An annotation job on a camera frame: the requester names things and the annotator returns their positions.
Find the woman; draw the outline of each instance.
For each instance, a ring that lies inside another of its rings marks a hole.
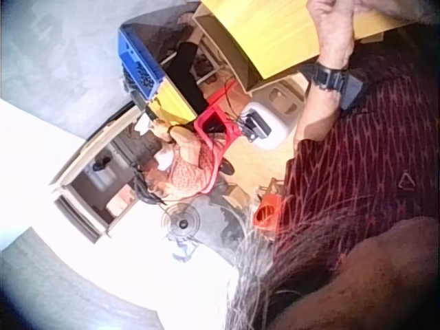
[[[228,330],[395,329],[435,292],[436,72],[399,43],[359,45],[353,53],[359,4],[309,0],[318,63],[349,67],[366,93],[340,113],[340,92],[311,83],[296,156],[287,163],[273,263],[261,276],[261,245],[245,246]],[[420,19],[425,5],[364,0],[362,9]]]

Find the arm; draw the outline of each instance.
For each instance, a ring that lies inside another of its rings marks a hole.
[[[307,8],[315,23],[320,44],[318,62],[330,69],[343,69],[353,52],[353,0],[309,0]],[[298,122],[294,150],[299,141],[322,141],[339,116],[340,94],[311,83],[305,110]]]
[[[199,165],[201,142],[193,132],[184,127],[171,126],[163,120],[155,120],[152,123],[151,131],[163,141],[170,142],[174,139],[180,147],[181,157],[190,164]]]

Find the wrist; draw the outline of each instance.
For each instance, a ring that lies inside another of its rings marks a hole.
[[[323,47],[320,50],[318,62],[329,69],[342,70],[348,66],[352,51],[353,50],[341,51],[339,48]]]
[[[334,55],[319,55],[318,62],[325,67],[333,70],[342,70],[349,64],[348,59],[345,59],[343,56],[334,56]]]

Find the red patterned shirt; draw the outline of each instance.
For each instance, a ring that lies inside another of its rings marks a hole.
[[[343,212],[355,219],[329,251],[338,260],[354,245],[402,219],[438,218],[439,86],[435,72],[384,44],[361,45],[351,66],[368,90],[322,142],[305,140],[287,163],[277,252],[286,235]]]

